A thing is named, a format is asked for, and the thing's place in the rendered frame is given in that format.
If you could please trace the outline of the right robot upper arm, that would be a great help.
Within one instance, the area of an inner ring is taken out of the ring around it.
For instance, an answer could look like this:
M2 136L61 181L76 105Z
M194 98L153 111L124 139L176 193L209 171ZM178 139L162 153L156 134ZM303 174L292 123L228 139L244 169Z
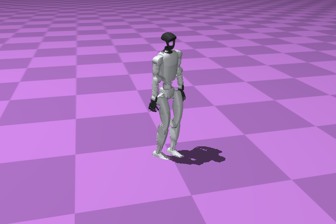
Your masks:
M161 56L161 55L155 56L152 59L152 63L153 63L153 78L154 77L157 78L157 80L158 80L157 83L161 82L161 77L159 76L159 72L160 72L160 65L162 64L162 62L163 62L163 56Z

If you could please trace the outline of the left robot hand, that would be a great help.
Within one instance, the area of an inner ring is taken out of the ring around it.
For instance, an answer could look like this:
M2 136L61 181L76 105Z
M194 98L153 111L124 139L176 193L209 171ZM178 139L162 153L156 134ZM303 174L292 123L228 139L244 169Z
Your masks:
M184 94L184 85L182 85L182 89L179 89L178 88L178 90L180 90L181 91L181 94L182 94L182 98L183 98L183 101L185 100L185 94Z

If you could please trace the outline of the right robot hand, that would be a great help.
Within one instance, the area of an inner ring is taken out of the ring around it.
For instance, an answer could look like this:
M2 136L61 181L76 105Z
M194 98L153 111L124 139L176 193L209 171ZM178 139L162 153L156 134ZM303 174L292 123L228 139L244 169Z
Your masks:
M158 98L156 97L155 101L151 100L151 102L149 104L149 109L153 112L156 112L155 108L157 108L157 110L159 110L158 107L156 106L157 99Z

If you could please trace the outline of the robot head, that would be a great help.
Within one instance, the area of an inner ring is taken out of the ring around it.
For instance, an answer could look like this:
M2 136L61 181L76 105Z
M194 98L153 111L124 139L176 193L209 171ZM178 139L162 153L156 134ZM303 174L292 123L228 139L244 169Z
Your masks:
M165 53L171 54L173 52L173 51L171 51L171 49L173 49L174 46L175 46L176 36L173 33L166 32L161 36L161 39L164 40L167 44L167 46L165 46L163 52L168 51L168 52L165 52ZM169 42L171 42L171 41L173 41L173 45L169 46Z

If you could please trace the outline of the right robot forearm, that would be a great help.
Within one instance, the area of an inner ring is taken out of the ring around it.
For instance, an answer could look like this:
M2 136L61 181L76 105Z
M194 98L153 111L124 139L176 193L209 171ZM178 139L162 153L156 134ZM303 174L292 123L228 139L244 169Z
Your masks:
M153 78L152 80L152 97L151 100L155 101L156 97L159 95L159 84L157 84L157 78Z

